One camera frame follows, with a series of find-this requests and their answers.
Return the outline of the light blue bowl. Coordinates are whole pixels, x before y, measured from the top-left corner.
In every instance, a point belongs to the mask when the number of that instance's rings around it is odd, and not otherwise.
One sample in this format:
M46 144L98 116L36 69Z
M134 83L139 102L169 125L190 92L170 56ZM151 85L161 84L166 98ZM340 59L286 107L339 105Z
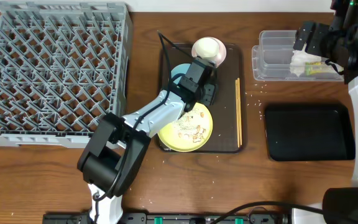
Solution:
M181 77L176 78L175 76L178 75L178 74L185 75L186 72L188 71L190 65L191 65L190 63L182 63L182 64L179 64L176 67L174 67L171 70L170 80L176 85L179 84L179 81L181 80Z

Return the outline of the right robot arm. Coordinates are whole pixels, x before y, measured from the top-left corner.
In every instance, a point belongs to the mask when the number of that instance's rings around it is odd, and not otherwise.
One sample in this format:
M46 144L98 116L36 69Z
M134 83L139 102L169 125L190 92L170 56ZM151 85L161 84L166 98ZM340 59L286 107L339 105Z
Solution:
M324 57L348 85L354 110L356 155L352 187L331 188L323 197L321 214L325 223L358 223L358 0L333 0L330 25L304 22L296 32L293 48Z

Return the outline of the green snack wrapper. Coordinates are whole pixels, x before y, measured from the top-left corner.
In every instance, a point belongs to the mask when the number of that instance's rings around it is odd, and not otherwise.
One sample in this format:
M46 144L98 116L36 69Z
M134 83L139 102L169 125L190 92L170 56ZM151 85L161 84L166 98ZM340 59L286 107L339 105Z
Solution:
M331 67L324 62L308 62L305 64L305 75L307 76L330 72Z

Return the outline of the white tissue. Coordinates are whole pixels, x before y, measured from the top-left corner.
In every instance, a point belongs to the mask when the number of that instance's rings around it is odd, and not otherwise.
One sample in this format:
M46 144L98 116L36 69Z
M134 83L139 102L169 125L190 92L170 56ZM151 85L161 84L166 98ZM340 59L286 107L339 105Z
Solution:
M320 61L320 56L308 54L303 50L294 50L291 57L290 72L299 77L305 72L307 64Z

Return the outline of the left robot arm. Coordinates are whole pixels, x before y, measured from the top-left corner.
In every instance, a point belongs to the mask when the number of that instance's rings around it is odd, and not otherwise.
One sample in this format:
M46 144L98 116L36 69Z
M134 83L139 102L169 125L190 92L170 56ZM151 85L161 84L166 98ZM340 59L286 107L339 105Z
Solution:
M196 103L210 103L214 88L212 74L179 73L140 110L121 117L108 113L101 118L77 163L91 191L91 223L117 223L121 219L122 195L134 181L152 137Z

